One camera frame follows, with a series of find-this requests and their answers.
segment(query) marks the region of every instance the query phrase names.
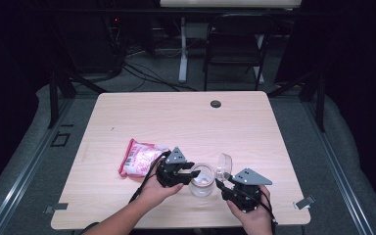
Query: transparent lid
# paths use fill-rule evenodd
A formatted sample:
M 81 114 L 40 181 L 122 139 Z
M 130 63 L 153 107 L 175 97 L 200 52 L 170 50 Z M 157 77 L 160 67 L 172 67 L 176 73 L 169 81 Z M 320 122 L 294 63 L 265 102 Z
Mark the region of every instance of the transparent lid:
M 221 154 L 218 158 L 218 164 L 215 171 L 215 178 L 219 181 L 224 181 L 225 179 L 227 179 L 228 175 L 224 175 L 224 173 L 231 174 L 231 165 L 231 157 L 227 154 Z

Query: table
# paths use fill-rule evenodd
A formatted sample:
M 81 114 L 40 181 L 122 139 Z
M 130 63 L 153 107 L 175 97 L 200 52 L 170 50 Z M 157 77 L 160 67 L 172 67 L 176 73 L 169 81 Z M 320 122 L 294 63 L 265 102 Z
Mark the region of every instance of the table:
M 161 0 L 161 7 L 165 8 L 284 8 L 293 9 L 301 6 L 302 0 Z M 187 79 L 187 47 L 186 47 L 186 22 L 181 19 L 181 64 L 179 67 L 179 82 Z M 254 67 L 254 73 L 259 74 L 259 67 Z
M 213 108 L 211 101 L 221 102 Z M 121 178 L 118 168 L 130 139 L 179 147 L 190 162 L 216 166 L 221 153 L 232 173 L 249 167 L 273 182 L 273 213 L 279 224 L 307 224 L 298 210 L 298 179 L 270 103 L 259 91 L 105 93 L 99 96 L 77 151 L 51 226 L 82 229 L 124 207 L 142 178 Z M 188 186 L 148 212 L 136 228 L 241 226 L 215 186 L 205 198 Z

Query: person's left hand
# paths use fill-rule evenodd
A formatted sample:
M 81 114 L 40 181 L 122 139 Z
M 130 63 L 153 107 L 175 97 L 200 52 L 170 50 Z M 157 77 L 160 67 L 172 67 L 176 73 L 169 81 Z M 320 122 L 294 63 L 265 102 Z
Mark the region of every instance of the person's left hand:
M 161 161 L 159 161 L 152 169 L 151 175 L 155 175 L 148 179 L 148 181 L 142 189 L 142 192 L 140 193 L 139 198 L 137 199 L 144 201 L 144 203 L 147 207 L 149 207 L 149 209 L 152 209 L 159 205 L 161 202 L 164 201 L 165 198 L 176 194 L 184 186 L 182 183 L 180 183 L 170 188 L 164 188 L 162 184 L 158 181 L 156 176 L 158 164 L 160 162 Z

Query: red and white package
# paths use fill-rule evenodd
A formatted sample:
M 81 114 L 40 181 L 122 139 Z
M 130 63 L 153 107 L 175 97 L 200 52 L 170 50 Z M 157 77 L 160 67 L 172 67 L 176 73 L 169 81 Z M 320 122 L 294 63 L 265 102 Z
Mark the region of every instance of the red and white package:
M 144 177 L 151 167 L 151 162 L 166 151 L 168 151 L 167 147 L 138 143 L 136 140 L 131 139 L 118 174 L 121 177 Z

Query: chair backrest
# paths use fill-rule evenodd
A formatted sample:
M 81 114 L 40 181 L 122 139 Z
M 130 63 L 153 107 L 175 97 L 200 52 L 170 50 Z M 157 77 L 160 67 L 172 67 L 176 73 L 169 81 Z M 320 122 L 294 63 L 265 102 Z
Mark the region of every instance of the chair backrest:
M 224 14 L 215 17 L 209 25 L 209 33 L 233 35 L 271 34 L 274 29 L 272 18 L 255 14 Z

